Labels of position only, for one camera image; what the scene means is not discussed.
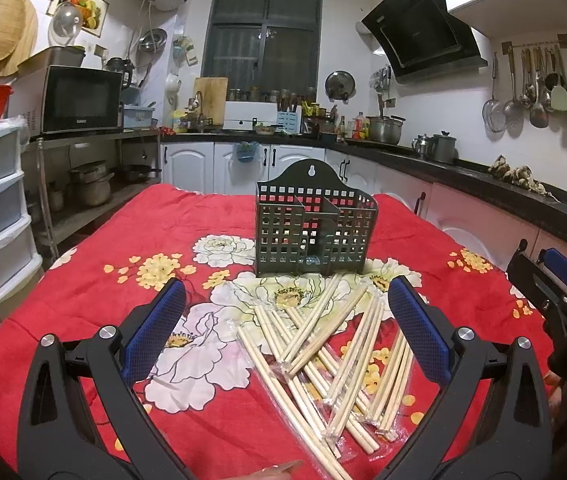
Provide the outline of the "dark green utensil caddy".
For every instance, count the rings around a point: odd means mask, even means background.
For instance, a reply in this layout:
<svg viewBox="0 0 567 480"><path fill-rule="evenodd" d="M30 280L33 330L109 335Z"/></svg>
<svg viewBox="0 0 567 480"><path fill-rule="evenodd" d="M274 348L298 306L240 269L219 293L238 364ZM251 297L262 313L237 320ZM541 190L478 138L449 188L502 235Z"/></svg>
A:
<svg viewBox="0 0 567 480"><path fill-rule="evenodd" d="M303 159L256 185L258 275L363 271L378 203L326 162Z"/></svg>

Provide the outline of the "dark kitchen window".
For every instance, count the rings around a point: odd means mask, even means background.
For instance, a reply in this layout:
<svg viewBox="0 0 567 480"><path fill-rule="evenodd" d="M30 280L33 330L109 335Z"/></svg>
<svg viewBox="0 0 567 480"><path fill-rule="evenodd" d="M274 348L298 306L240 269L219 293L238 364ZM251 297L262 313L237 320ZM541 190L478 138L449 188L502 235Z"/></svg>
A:
<svg viewBox="0 0 567 480"><path fill-rule="evenodd" d="M307 96L318 79L321 0L213 0L202 75L243 96Z"/></svg>

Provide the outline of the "red floral tablecloth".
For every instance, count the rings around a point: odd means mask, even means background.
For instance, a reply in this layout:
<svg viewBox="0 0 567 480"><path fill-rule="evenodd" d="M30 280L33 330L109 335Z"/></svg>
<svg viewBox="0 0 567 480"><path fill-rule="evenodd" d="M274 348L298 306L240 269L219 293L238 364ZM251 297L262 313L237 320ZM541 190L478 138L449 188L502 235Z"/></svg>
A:
<svg viewBox="0 0 567 480"><path fill-rule="evenodd" d="M530 338L540 361L551 343L541 315L488 258L420 219L391 196L377 196L379 217L360 274L347 274L329 301L342 309L361 283L384 296L406 276L423 299L455 325L507 344ZM0 455L17 459L17 430L26 376L40 339L93 336L150 301L170 278L185 283L188 307L159 361L134 390L151 420L192 472L224 479L298 460L299 479L321 470L254 375L236 337L257 344L254 311L308 314L325 280L318 274L254 274L256 202L251 196L201 195L157 184L120 209L50 268L0 324Z"/></svg>

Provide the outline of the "hanging strainer ladle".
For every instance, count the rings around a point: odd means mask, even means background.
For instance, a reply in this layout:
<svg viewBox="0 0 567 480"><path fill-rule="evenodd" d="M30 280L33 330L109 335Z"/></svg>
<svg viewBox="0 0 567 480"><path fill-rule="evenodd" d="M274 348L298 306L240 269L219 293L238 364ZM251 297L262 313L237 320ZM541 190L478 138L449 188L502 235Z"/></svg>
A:
<svg viewBox="0 0 567 480"><path fill-rule="evenodd" d="M491 133L503 133L506 130L506 116L503 104L496 96L497 76L498 76L498 58L494 52L491 64L491 94L489 99L484 102L482 107L482 118L485 128Z"/></svg>

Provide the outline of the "steel kettle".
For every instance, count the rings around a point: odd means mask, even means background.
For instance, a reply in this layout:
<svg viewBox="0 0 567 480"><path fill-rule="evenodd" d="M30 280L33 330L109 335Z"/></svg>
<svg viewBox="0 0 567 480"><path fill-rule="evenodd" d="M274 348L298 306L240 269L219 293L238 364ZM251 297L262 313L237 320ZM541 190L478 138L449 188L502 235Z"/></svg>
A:
<svg viewBox="0 0 567 480"><path fill-rule="evenodd" d="M420 159L428 159L432 148L431 136L419 134L411 141L411 148Z"/></svg>

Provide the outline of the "large steel stockpot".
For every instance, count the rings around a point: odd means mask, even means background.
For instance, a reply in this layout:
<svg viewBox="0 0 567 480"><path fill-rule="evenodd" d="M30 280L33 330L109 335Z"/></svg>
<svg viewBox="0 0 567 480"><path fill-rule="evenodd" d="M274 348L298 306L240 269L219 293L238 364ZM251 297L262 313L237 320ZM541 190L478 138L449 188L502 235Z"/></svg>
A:
<svg viewBox="0 0 567 480"><path fill-rule="evenodd" d="M401 140L404 117L395 115L369 117L369 140L372 142L397 145Z"/></svg>

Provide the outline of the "black range hood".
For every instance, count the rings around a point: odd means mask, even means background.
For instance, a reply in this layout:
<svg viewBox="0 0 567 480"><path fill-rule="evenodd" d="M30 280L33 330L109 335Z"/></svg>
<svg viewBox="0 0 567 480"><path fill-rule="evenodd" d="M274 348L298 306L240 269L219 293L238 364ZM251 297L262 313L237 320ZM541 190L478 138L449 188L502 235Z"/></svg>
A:
<svg viewBox="0 0 567 480"><path fill-rule="evenodd" d="M364 18L399 84L487 66L466 23L446 0L382 0Z"/></svg>

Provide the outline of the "hanging glass pot lid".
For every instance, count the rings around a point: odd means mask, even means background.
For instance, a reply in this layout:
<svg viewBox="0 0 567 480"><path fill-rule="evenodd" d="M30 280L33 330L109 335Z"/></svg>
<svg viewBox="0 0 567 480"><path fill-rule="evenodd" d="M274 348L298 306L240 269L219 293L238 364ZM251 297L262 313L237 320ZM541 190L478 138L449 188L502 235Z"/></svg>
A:
<svg viewBox="0 0 567 480"><path fill-rule="evenodd" d="M325 91L331 102L341 101L347 104L356 93L355 79L346 70L335 70L326 78Z"/></svg>

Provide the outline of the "blue knife block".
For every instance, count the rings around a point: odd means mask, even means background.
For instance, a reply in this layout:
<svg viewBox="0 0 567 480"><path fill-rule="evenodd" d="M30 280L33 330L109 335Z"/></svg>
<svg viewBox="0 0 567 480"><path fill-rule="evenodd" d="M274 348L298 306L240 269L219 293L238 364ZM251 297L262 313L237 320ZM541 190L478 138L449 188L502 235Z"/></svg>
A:
<svg viewBox="0 0 567 480"><path fill-rule="evenodd" d="M278 112L277 125L280 130L289 134L299 134L301 131L302 113L300 110L295 112Z"/></svg>

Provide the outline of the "black microwave oven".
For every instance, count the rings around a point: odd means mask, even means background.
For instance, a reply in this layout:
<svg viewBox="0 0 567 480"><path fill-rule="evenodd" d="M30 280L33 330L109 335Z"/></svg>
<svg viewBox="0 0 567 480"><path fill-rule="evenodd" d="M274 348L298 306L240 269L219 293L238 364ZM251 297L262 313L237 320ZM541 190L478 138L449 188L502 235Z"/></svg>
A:
<svg viewBox="0 0 567 480"><path fill-rule="evenodd" d="M26 120L31 136L120 129L118 72L49 65L12 85L7 115Z"/></svg>

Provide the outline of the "wooden cutting board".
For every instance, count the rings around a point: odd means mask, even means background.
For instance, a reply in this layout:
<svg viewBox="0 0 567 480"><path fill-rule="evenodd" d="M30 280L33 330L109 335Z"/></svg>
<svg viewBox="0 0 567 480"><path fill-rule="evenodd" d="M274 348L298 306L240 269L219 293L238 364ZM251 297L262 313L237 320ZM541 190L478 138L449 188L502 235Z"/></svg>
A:
<svg viewBox="0 0 567 480"><path fill-rule="evenodd" d="M228 92L227 77L198 77L194 84L195 93L201 93L201 114L215 127L224 124L226 98Z"/></svg>

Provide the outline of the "fruit picture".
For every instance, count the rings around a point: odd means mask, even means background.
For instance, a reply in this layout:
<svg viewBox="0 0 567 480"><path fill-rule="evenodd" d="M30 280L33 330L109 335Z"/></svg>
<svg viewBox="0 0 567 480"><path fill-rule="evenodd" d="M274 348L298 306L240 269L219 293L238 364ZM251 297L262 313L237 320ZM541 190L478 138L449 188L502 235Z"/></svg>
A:
<svg viewBox="0 0 567 480"><path fill-rule="evenodd" d="M58 6L63 3L70 3L80 10L82 29L93 36L101 36L109 10L109 3L106 0L52 0L46 14L53 16Z"/></svg>

